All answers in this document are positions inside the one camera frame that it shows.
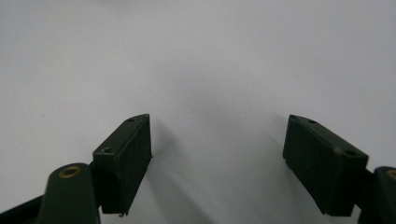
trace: screw hole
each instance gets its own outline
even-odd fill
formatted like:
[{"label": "screw hole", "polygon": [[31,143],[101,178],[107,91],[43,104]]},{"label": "screw hole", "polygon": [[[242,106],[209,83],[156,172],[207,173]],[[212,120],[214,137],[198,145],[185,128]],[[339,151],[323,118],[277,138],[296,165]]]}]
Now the screw hole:
[{"label": "screw hole", "polygon": [[102,149],[102,152],[110,153],[111,152],[111,148],[110,147],[105,147],[105,148]]},{"label": "screw hole", "polygon": [[349,156],[356,156],[356,152],[351,151],[351,150],[346,150],[346,154]]},{"label": "screw hole", "polygon": [[70,178],[77,175],[80,171],[81,168],[79,168],[78,166],[70,166],[59,172],[59,177],[63,179]]}]

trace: brass insert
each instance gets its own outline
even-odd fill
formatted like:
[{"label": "brass insert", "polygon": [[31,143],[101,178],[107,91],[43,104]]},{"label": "brass insert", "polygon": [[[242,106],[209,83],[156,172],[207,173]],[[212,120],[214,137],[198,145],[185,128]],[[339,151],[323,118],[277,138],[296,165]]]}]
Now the brass insert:
[{"label": "brass insert", "polygon": [[66,179],[78,175],[79,172],[81,172],[81,168],[79,168],[79,166],[69,166],[59,172],[59,177]]}]

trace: dark green plastic part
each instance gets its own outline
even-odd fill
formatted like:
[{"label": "dark green plastic part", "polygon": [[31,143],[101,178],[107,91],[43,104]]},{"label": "dark green plastic part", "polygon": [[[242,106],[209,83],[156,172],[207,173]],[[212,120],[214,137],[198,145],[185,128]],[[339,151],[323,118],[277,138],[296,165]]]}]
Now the dark green plastic part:
[{"label": "dark green plastic part", "polygon": [[97,199],[105,214],[128,214],[151,160],[149,115],[125,120],[93,152]]}]

